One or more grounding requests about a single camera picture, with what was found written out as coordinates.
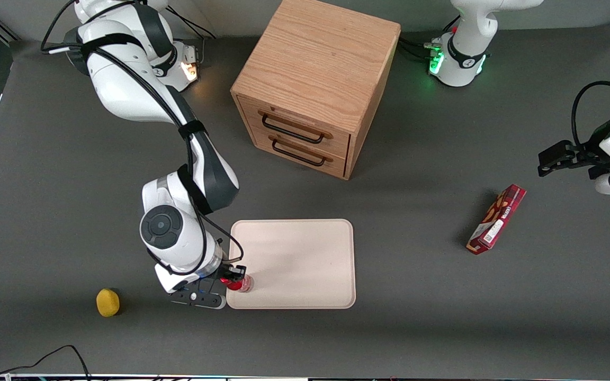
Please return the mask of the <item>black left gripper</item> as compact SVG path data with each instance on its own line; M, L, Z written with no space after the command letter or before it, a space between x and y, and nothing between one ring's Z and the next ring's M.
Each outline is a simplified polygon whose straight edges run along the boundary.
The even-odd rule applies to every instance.
M586 142L579 142L578 126L573 119L573 142L561 140L538 154L538 176L545 177L552 172L563 169L578 169L589 166L590 178L610 174L610 155L601 149L600 143L610 135L610 119L598 126Z

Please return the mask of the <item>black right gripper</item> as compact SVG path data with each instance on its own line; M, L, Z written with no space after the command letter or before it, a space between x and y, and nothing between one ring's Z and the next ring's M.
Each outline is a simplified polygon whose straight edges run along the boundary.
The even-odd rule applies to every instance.
M196 293L197 296L210 296L211 294L218 294L225 297L227 296L227 290L238 290L238 283L221 282L220 279L244 280L245 274L246 266L221 264L218 269L216 269L210 275L184 285L184 287L180 289L180 292L182 294Z

